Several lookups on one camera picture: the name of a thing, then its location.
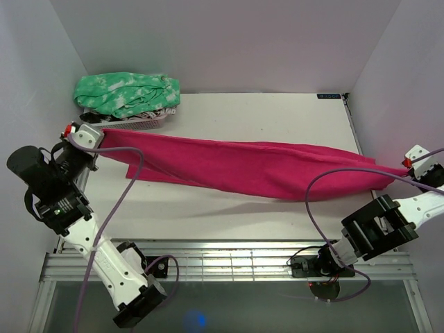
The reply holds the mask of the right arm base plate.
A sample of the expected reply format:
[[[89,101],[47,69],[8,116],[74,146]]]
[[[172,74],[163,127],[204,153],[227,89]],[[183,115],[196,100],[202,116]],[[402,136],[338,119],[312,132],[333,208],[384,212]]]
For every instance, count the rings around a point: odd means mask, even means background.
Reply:
[[[287,265],[294,278],[352,278],[356,275],[334,260],[322,259],[319,255],[298,255],[290,258]]]

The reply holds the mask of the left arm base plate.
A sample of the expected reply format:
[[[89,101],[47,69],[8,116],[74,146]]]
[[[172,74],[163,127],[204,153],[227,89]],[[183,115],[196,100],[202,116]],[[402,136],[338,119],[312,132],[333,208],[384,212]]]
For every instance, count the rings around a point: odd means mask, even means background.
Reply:
[[[145,274],[153,275],[155,278],[167,278],[169,270],[169,258],[165,257],[157,261],[149,270],[148,266],[157,259],[156,256],[145,256]]]

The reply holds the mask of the pink trousers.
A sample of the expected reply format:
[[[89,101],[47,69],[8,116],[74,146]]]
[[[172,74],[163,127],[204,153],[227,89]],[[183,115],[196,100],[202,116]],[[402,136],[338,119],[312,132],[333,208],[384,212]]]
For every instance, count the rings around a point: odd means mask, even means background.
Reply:
[[[135,147],[144,154],[139,180],[207,187],[280,200],[330,200],[382,190],[392,175],[407,170],[376,164],[369,157],[326,146],[280,142],[222,142],[105,129],[104,156],[128,165],[133,177],[139,156],[115,147]]]

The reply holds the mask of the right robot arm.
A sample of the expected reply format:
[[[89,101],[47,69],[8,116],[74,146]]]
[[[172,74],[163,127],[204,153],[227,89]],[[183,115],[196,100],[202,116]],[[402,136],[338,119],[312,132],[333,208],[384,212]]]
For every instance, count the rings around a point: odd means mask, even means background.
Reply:
[[[413,241],[420,226],[443,216],[443,166],[417,162],[409,175],[422,193],[396,200],[383,195],[345,217],[342,238],[324,245],[310,261],[318,274],[353,276],[348,269],[360,257],[368,261]]]

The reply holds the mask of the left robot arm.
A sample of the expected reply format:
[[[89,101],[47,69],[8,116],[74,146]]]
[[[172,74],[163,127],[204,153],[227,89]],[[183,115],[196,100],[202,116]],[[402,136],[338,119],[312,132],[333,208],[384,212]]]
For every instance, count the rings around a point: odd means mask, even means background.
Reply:
[[[46,149],[23,146],[7,160],[7,167],[28,187],[28,212],[70,243],[95,271],[117,309],[114,323],[134,328],[167,299],[167,293],[150,274],[147,258],[133,242],[115,246],[104,233],[76,180],[85,169],[96,168],[97,154],[64,139],[46,160]]]

